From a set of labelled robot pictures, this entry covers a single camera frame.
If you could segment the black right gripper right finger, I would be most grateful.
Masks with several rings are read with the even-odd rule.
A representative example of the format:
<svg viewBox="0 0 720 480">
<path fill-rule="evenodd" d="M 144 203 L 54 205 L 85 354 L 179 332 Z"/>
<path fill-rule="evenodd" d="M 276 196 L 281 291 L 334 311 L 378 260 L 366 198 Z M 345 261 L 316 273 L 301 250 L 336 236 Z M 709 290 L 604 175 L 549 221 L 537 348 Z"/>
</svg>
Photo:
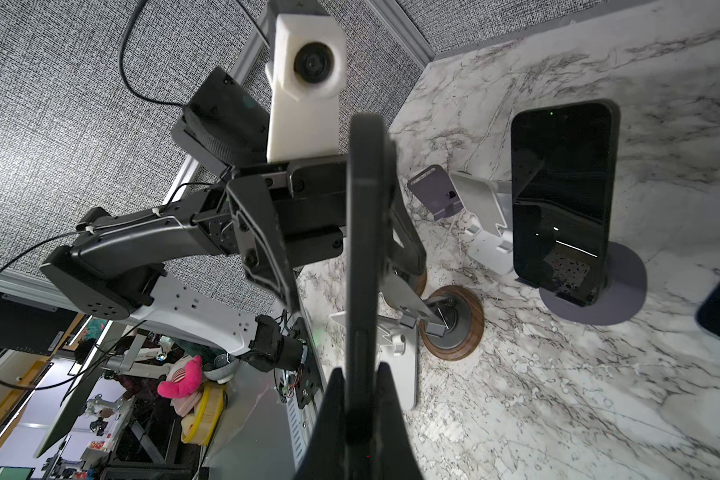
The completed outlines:
<svg viewBox="0 0 720 480">
<path fill-rule="evenodd" d="M 376 373 L 374 407 L 374 478 L 422 479 L 411 449 L 390 366 L 381 362 Z"/>
</svg>

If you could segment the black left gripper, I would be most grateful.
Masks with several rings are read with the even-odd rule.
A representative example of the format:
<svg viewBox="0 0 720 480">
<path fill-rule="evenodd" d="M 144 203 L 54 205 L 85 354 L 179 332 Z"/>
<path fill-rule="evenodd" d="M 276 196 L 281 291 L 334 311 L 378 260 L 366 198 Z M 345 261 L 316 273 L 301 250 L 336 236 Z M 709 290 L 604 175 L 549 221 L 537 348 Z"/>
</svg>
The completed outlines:
<svg viewBox="0 0 720 480">
<path fill-rule="evenodd" d="M 397 145 L 387 138 L 391 162 L 392 238 L 389 259 L 411 276 L 426 271 L 426 250 L 404 204 L 397 175 Z M 275 295 L 291 314 L 300 310 L 293 269 L 338 256 L 346 226 L 346 160 L 342 156 L 270 164 L 261 155 L 235 164 L 212 160 L 219 177 L 191 215 L 192 254 L 238 255 L 246 278 Z"/>
</svg>

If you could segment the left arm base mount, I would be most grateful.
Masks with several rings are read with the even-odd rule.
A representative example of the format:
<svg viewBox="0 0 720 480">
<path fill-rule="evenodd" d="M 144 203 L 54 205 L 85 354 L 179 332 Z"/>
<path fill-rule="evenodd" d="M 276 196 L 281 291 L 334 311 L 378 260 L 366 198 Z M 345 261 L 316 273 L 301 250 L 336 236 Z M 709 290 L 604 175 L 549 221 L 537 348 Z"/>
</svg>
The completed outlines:
<svg viewBox="0 0 720 480">
<path fill-rule="evenodd" d="M 312 335 L 303 317 L 298 316 L 289 322 L 287 337 L 298 340 L 304 352 L 295 370 L 276 369 L 277 388 L 284 399 L 295 400 L 298 408 L 303 410 L 308 405 L 317 405 L 317 396 L 324 389 L 322 370 Z"/>
</svg>

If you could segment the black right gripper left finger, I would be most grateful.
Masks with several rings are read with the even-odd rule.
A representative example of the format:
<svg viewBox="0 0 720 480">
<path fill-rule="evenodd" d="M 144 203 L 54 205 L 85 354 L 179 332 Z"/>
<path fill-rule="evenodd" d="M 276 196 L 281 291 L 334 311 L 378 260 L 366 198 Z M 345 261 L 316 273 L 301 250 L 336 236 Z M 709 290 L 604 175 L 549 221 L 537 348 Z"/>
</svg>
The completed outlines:
<svg viewBox="0 0 720 480">
<path fill-rule="evenodd" d="M 329 377 L 306 454 L 295 479 L 344 479 L 346 418 L 344 407 L 345 379 L 341 368 Z"/>
</svg>

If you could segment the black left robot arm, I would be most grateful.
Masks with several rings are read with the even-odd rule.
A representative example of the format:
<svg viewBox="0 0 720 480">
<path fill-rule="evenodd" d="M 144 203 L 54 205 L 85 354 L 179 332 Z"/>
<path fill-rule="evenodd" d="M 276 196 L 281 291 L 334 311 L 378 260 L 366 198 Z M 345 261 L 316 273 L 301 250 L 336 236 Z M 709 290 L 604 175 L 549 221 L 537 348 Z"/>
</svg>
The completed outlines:
<svg viewBox="0 0 720 480">
<path fill-rule="evenodd" d="M 236 255 L 250 282 L 296 313 L 298 267 L 346 254 L 359 264 L 349 293 L 361 302 L 387 273 L 422 275 L 426 252 L 403 204 L 396 147 L 380 116 L 353 116 L 345 155 L 280 165 L 264 157 L 268 120 L 224 69 L 214 69 L 175 130 L 183 148 L 220 162 L 218 182 L 120 217 L 91 209 L 74 243 L 56 248 L 42 273 L 87 314 L 186 333 L 263 372 L 299 369 L 308 357 L 302 341 L 266 316 L 235 319 L 169 276 L 166 263 Z"/>
</svg>

